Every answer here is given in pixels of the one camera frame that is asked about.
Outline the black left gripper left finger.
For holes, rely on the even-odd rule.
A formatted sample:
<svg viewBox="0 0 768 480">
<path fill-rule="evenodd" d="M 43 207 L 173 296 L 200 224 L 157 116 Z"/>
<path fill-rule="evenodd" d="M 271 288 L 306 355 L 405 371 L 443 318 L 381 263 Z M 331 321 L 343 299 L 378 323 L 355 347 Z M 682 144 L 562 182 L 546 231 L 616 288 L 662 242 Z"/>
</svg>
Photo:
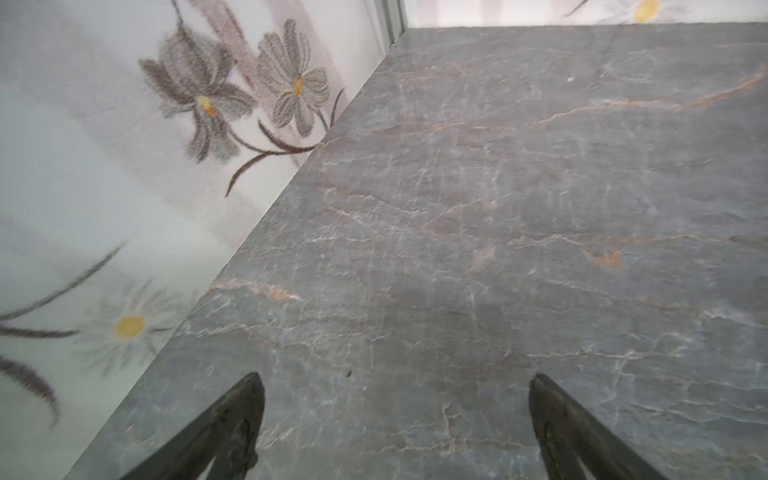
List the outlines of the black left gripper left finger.
<svg viewBox="0 0 768 480">
<path fill-rule="evenodd" d="M 265 389 L 250 372 L 126 479 L 244 479 L 257 464 Z"/>
</svg>

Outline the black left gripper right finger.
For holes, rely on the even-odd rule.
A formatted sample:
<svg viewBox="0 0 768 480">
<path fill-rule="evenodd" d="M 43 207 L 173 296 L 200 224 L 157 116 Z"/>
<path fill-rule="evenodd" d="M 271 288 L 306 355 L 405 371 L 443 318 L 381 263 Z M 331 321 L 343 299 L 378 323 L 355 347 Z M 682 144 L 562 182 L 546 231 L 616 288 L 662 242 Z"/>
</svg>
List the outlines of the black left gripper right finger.
<svg viewBox="0 0 768 480">
<path fill-rule="evenodd" d="M 549 478 L 664 477 L 547 375 L 530 381 L 528 407 Z"/>
</svg>

